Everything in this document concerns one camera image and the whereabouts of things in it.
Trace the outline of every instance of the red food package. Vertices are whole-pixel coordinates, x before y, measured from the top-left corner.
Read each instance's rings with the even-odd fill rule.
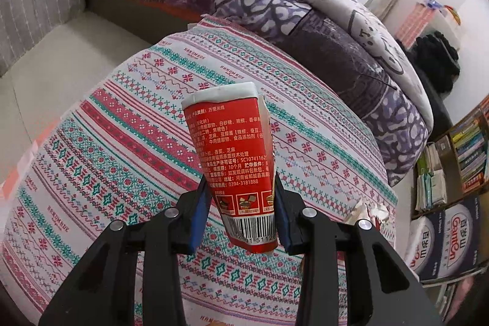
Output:
[[[273,251],[275,161],[263,96],[253,82],[237,83],[192,93],[182,108],[229,240]]]

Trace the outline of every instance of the bed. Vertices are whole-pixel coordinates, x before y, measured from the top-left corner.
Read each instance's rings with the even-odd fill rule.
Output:
[[[368,207],[385,205],[389,218],[381,233],[394,244],[397,197],[370,129],[290,56],[242,27],[207,17],[117,67],[65,115],[20,178],[0,279],[31,322],[111,220],[148,220],[196,188],[201,166],[182,99],[195,90],[250,80],[267,99],[284,186],[336,221],[359,199]],[[281,247],[268,257],[232,246],[212,206],[200,248],[179,258],[187,323],[292,326],[299,264]],[[338,272],[339,320],[346,324],[341,258]]]
[[[107,13],[111,2],[87,0],[87,7],[119,24],[127,20],[124,12]],[[295,58],[371,129],[391,186],[412,169],[425,146],[433,124],[424,89],[385,27],[355,0],[127,0],[125,4],[129,2],[190,23],[206,14],[228,19]],[[136,17],[122,24],[140,31],[137,26],[152,23]]]

